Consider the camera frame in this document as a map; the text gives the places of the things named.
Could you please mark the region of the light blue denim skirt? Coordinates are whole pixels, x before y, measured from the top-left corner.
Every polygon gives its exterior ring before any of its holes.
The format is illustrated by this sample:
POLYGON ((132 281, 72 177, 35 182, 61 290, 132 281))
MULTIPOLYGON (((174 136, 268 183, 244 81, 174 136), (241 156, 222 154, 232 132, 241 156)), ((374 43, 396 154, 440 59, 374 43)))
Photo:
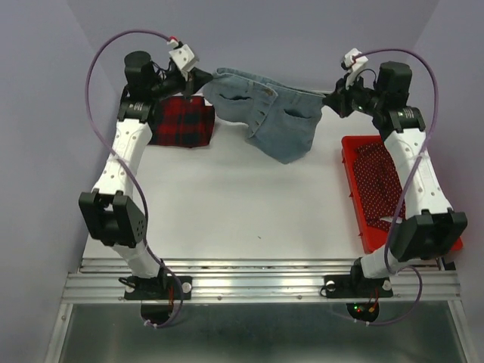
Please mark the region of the light blue denim skirt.
POLYGON ((218 118, 247 126, 248 144, 283 164, 311 150, 325 98, 321 92, 231 68, 218 68, 203 96, 218 118))

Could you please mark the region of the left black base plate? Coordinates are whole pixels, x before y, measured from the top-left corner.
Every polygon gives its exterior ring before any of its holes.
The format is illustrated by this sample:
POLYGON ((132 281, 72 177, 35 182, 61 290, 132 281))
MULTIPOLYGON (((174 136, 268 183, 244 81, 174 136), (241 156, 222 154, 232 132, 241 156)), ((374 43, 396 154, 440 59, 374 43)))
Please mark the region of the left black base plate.
POLYGON ((124 285, 123 298, 128 301, 142 300, 190 300, 193 287, 191 276, 178 276, 181 289, 173 276, 143 279, 135 276, 121 277, 119 282, 124 285))

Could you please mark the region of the red navy plaid skirt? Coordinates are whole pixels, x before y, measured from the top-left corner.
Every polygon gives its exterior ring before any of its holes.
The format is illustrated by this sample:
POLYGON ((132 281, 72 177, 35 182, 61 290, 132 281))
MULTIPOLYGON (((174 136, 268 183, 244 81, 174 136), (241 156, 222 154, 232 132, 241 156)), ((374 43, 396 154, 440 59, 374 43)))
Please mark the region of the red navy plaid skirt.
POLYGON ((149 145, 166 147, 208 146, 215 126, 215 109, 203 96, 173 96, 160 102, 151 127, 149 145))

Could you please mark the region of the aluminium front rail frame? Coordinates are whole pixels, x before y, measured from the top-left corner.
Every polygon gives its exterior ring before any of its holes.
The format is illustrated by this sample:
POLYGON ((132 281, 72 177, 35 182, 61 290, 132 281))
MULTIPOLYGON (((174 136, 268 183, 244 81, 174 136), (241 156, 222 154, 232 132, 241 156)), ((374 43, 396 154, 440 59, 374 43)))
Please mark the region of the aluminium front rail frame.
POLYGON ((423 296, 388 327, 347 318, 342 300, 320 294, 324 276, 348 259, 169 261, 190 275, 191 298, 174 327, 141 321, 128 301, 121 259, 85 257, 67 277, 48 362, 475 362, 454 271, 420 267, 423 296))

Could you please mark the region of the aluminium right side rail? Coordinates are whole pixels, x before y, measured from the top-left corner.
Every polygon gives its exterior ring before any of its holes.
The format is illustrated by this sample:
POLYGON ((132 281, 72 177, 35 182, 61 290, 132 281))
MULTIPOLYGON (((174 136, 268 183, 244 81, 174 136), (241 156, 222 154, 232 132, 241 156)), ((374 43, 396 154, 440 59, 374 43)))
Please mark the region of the aluminium right side rail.
POLYGON ((378 131, 382 140, 385 141, 394 131, 394 126, 392 124, 392 117, 390 113, 392 108, 388 105, 387 95, 385 93, 380 96, 379 107, 380 109, 378 131))

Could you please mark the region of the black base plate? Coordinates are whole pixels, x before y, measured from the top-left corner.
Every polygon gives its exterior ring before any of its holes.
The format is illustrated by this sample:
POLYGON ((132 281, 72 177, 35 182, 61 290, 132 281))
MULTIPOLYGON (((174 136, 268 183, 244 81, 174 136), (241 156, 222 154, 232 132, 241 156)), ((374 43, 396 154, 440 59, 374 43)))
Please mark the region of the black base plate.
POLYGON ((393 297, 388 278, 353 278, 351 275, 325 275, 319 290, 328 299, 369 299, 393 297))
POLYGON ((173 276, 143 279, 135 276, 121 277, 119 282, 124 285, 123 298, 128 301, 142 300, 190 300, 193 287, 191 276, 178 276, 181 289, 173 276))

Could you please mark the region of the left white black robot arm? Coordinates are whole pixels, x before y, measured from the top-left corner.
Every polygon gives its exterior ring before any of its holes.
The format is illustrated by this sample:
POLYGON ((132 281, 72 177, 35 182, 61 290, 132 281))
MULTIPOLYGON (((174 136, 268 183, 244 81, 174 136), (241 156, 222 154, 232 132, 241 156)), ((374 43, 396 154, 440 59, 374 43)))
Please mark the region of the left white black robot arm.
POLYGON ((187 46, 171 51, 167 70, 161 70, 145 51, 124 59, 126 85, 116 117, 116 133, 105 142, 109 156, 99 179, 79 196, 79 208, 92 239, 118 253, 131 269, 122 283, 134 291, 159 298, 168 289, 167 270, 146 241, 147 210, 133 201, 141 189, 136 180, 144 149, 161 102, 177 94, 191 96, 212 80, 196 67, 197 56, 187 46))

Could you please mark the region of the dark red dotted skirt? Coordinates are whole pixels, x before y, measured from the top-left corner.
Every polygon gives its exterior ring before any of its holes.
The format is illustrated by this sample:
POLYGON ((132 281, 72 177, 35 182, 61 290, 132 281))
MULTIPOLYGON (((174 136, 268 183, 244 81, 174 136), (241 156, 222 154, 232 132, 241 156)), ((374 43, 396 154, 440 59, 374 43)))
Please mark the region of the dark red dotted skirt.
POLYGON ((373 142, 355 149, 352 170, 368 226, 389 232, 391 223, 381 222, 384 216, 394 216, 402 186, 396 167, 383 144, 373 142))

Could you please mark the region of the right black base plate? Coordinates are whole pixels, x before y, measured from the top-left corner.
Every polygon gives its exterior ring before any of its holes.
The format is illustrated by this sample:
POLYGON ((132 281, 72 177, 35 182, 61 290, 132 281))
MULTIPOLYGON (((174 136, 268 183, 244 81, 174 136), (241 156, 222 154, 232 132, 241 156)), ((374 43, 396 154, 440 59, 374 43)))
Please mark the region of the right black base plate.
POLYGON ((353 278, 351 275, 325 275, 319 290, 328 299, 369 299, 393 297, 388 278, 353 278))

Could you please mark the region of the white label in bin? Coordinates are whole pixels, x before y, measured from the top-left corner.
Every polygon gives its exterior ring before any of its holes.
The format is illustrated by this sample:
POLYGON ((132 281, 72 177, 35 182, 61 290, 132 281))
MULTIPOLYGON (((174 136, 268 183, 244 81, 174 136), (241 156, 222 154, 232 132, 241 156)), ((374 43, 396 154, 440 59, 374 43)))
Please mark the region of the white label in bin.
MULTIPOLYGON (((392 216, 384 216, 384 217, 380 218, 380 221, 381 221, 381 222, 388 222, 388 223, 391 223, 391 222, 392 222, 392 220, 393 220, 393 217, 392 217, 392 216)), ((402 218, 400 218, 400 217, 397 217, 397 218, 396 218, 396 223, 397 223, 397 224, 401 223, 402 221, 403 221, 403 219, 402 219, 402 218)))

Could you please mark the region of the red plastic bin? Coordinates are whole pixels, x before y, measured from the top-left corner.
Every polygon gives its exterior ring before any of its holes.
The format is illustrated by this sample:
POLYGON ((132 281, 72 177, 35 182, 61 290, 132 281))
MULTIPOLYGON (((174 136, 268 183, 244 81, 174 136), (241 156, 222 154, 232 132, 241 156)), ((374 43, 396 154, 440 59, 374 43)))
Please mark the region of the red plastic bin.
POLYGON ((342 156, 366 253, 389 245, 400 261, 443 256, 462 248, 467 216, 443 194, 425 134, 392 133, 387 139, 345 136, 342 156))

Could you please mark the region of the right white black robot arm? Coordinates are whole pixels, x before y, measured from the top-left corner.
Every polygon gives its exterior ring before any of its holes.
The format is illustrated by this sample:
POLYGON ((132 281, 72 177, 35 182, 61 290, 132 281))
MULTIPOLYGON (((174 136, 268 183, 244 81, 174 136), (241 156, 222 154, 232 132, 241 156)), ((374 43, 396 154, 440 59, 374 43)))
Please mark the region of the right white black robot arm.
POLYGON ((373 88, 367 88, 359 77, 366 61, 351 57, 342 62, 346 74, 324 105, 342 118, 355 111, 371 116, 396 167, 405 218, 391 224, 385 246, 354 262, 348 286, 357 295, 365 295, 375 280, 388 278, 410 260, 446 255, 467 227, 465 213, 454 210, 439 184, 427 151, 430 132, 424 118, 407 104, 411 68, 382 63, 373 88))

